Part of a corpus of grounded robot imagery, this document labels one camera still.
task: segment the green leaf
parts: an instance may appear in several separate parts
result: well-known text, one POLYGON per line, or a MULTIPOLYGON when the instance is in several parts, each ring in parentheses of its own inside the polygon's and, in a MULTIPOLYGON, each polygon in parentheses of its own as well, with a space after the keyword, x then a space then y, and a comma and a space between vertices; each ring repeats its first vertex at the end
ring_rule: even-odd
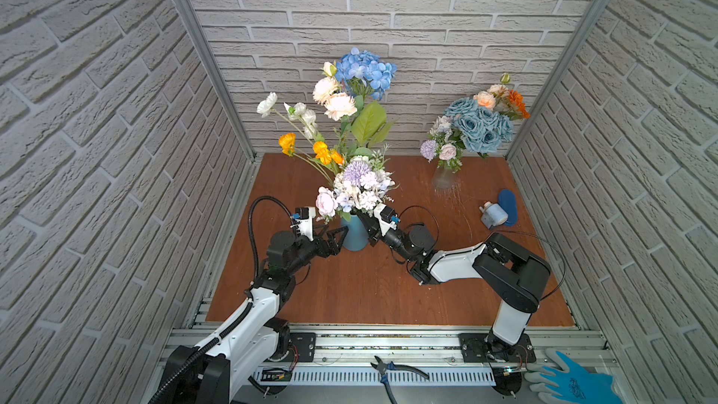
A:
POLYGON ((355 148, 351 154, 352 154, 352 156, 371 156, 372 155, 371 150, 369 150, 366 147, 355 148))
POLYGON ((361 112, 364 109, 364 97, 361 95, 354 97, 354 106, 357 108, 357 113, 361 112))
POLYGON ((395 122, 387 122, 382 126, 381 130, 374 133, 374 136, 371 137, 369 140, 369 146, 373 147, 377 144, 381 144, 384 142, 384 139, 386 139, 387 136, 389 136, 389 130, 394 125, 395 122))
POLYGON ((352 134, 360 146, 374 136, 379 128, 386 122, 386 111, 374 101, 364 107, 359 117, 352 124, 352 134))

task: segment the pliers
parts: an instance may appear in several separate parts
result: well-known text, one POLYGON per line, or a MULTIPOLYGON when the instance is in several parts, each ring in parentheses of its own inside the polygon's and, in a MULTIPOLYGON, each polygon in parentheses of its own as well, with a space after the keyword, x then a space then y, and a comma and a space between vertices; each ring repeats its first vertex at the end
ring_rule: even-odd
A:
POLYGON ((424 373, 423 371, 421 371, 419 368, 409 367, 408 365, 396 365, 396 364, 394 364, 394 362, 385 364, 384 362, 382 362, 382 360, 379 358, 379 356, 374 356, 374 359, 376 359, 377 363, 371 363, 371 366, 374 370, 378 371, 379 374, 381 374, 381 378, 379 379, 379 381, 382 384, 384 384, 384 388, 386 389, 386 394, 389 395, 389 400, 391 401, 391 404, 396 404, 396 399, 394 399, 394 394, 391 392, 391 386, 389 385, 389 378, 386 375, 387 370, 408 371, 408 372, 416 373, 426 380, 429 379, 429 375, 427 373, 424 373))

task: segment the blue vase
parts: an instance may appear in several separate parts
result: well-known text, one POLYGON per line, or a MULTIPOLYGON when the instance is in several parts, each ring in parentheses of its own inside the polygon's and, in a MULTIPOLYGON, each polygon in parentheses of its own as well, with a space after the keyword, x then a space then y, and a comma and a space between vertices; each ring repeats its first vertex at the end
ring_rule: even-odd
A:
POLYGON ((364 228, 364 223, 359 217, 352 214, 352 218, 346 221, 342 218, 342 226, 349 227, 347 237, 344 239, 343 247, 349 251, 359 251, 369 243, 369 234, 364 228))

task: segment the white brick wall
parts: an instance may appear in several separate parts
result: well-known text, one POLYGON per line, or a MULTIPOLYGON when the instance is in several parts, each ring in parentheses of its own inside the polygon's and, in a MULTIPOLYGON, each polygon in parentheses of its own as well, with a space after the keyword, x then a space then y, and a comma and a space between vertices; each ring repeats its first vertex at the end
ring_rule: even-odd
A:
POLYGON ((408 154, 417 154, 423 133, 443 108, 496 83, 505 71, 515 74, 514 84, 530 105, 589 4, 589 0, 192 1, 256 150, 280 151, 276 139, 287 130, 273 120, 257 120, 253 115, 257 102, 274 91, 286 102, 312 103, 313 83, 322 63, 357 46, 387 56, 399 66, 385 103, 390 104, 389 119, 398 122, 389 136, 393 152, 408 154))
POLYGON ((170 0, 0 22, 0 402, 136 402, 246 158, 170 0))
POLYGON ((718 0, 612 0, 511 167, 641 402, 718 400, 718 0))

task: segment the blue glove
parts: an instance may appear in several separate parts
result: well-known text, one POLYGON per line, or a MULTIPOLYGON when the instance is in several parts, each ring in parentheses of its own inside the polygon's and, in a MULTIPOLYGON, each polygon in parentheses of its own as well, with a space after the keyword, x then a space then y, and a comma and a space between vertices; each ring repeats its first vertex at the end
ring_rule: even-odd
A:
POLYGON ((535 382, 531 391, 538 393, 538 399, 546 404, 623 404, 611 385, 613 376, 588 373, 567 355, 555 349, 547 349, 546 355, 557 363, 561 370, 542 364, 528 364, 531 373, 524 375, 529 382, 535 382))

